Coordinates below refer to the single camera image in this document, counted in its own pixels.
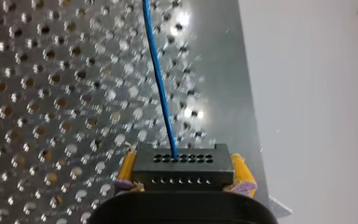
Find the metal plate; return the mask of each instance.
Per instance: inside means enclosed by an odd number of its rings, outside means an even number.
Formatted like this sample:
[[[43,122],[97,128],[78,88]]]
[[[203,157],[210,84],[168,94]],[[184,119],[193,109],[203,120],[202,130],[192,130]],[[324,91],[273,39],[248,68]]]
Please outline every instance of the metal plate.
[[[85,222],[126,142],[168,146],[141,4],[0,0],[1,223]],[[238,3],[152,4],[179,147],[241,151],[267,204]]]

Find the white wall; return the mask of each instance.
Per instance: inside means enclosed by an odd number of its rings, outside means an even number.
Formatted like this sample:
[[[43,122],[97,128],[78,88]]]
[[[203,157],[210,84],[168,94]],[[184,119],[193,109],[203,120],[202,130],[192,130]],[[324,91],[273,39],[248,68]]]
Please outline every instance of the white wall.
[[[358,0],[240,5],[280,223],[358,223]]]

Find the perforated metal sheet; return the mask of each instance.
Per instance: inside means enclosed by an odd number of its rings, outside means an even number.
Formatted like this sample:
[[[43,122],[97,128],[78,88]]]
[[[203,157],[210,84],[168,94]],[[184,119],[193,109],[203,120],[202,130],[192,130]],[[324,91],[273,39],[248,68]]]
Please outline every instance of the perforated metal sheet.
[[[152,2],[155,37],[179,147],[211,147],[219,89],[205,87],[214,56],[195,45],[192,4]],[[168,146],[144,26],[141,0],[0,0],[0,223],[85,223],[112,196],[126,142]]]

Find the blue wire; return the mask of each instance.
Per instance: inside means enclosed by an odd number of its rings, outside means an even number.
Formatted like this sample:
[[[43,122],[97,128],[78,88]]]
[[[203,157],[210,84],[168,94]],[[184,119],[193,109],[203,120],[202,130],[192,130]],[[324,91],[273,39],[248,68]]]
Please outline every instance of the blue wire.
[[[150,54],[152,55],[152,61],[153,61],[153,67],[155,70],[155,77],[156,82],[158,86],[158,94],[159,94],[159,100],[161,101],[161,107],[162,107],[162,114],[164,116],[165,120],[165,127],[167,128],[167,134],[168,138],[170,140],[170,146],[171,146],[171,154],[173,158],[177,157],[177,148],[175,143],[175,137],[173,134],[172,126],[170,123],[170,111],[168,110],[167,105],[167,96],[164,89],[164,83],[162,81],[162,74],[161,74],[161,68],[159,66],[158,61],[158,53],[156,48],[156,43],[153,37],[153,26],[152,26],[152,19],[150,16],[150,6],[149,1],[144,0],[144,17],[145,17],[145,26],[146,26],[146,33],[147,33],[147,39],[149,41],[149,48],[150,48]]]

